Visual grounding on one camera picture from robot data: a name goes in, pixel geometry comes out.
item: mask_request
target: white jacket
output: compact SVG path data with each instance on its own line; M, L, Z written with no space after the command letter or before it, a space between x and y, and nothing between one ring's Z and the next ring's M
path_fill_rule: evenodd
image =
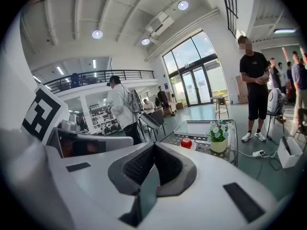
M128 101L129 92L127 87L118 84L107 94L106 101L107 103L113 103L111 113L117 116L121 128L134 124L139 119L138 114L133 114L124 104Z

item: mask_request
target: air conditioner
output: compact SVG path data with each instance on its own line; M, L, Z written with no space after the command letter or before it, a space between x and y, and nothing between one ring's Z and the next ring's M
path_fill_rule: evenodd
M150 36L159 36L172 23L174 23L174 20L170 16L164 12L160 12L157 18L150 23L146 30L150 32Z

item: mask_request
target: person in white jacket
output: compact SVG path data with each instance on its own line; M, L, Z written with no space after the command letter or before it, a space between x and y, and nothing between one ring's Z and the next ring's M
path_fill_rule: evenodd
M113 103L111 109L107 109L108 113L117 116L117 120L124 130L127 137L133 138L133 144L142 143L139 131L137 114L132 113L128 108L129 90L122 85L119 76L111 76L109 85L112 90L108 92L107 102Z

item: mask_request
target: sign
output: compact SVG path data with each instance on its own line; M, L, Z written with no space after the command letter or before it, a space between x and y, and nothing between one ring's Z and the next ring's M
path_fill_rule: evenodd
M36 97L30 106L22 125L31 135L37 137L44 145L54 127L63 119L69 119L68 106L51 93L43 84L35 89Z

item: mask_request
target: box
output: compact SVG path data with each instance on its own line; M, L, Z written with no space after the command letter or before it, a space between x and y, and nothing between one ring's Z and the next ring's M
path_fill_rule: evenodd
M176 104L176 108L177 108L177 110L184 109L184 104L183 104L182 102L178 102L178 103Z
M299 157L303 154L302 149L299 147L293 137L288 137L286 140L288 142L291 155L289 155L288 151L286 150L282 139L280 139L279 147L277 150L280 163L284 169L295 166L299 160Z

